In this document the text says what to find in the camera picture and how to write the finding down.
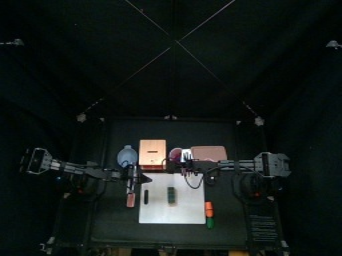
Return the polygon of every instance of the black cable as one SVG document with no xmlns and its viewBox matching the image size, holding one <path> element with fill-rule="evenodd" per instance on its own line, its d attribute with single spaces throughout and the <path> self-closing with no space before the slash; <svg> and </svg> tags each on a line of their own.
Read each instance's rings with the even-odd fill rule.
<svg viewBox="0 0 342 256">
<path fill-rule="evenodd" d="M 185 180 L 185 182 L 186 182 L 186 185 L 188 185 L 192 189 L 197 189 L 197 188 L 200 187 L 200 184 L 201 184 L 201 181 L 202 181 L 202 176 L 201 176 L 201 178 L 200 178 L 200 181 L 198 181 L 198 184 L 197 184 L 196 187 L 193 187 L 192 185 L 189 185 L 189 183 L 188 183 L 188 181 L 186 181 L 186 175 L 184 175 L 184 180 Z"/>
</svg>

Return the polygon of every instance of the white paper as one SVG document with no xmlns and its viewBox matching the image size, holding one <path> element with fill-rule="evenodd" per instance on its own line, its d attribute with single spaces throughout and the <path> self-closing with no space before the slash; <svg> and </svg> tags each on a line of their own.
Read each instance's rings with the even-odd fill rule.
<svg viewBox="0 0 342 256">
<path fill-rule="evenodd" d="M 189 188 L 184 177 L 176 174 L 145 174 L 152 182 L 141 184 L 138 223 L 204 224 L 204 188 Z M 196 187 L 201 174 L 186 177 Z M 174 204 L 168 204 L 166 187 L 174 188 Z M 144 190 L 148 190 L 148 204 L 144 204 Z"/>
</svg>

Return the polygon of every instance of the orange marker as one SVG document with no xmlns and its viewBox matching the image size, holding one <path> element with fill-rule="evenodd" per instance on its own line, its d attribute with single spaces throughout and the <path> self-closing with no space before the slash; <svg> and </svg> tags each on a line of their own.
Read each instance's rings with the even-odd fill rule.
<svg viewBox="0 0 342 256">
<path fill-rule="evenodd" d="M 204 206 L 205 206 L 205 216 L 206 216 L 206 218 L 212 218 L 212 216 L 213 216 L 212 203 L 210 202 L 205 202 Z"/>
</svg>

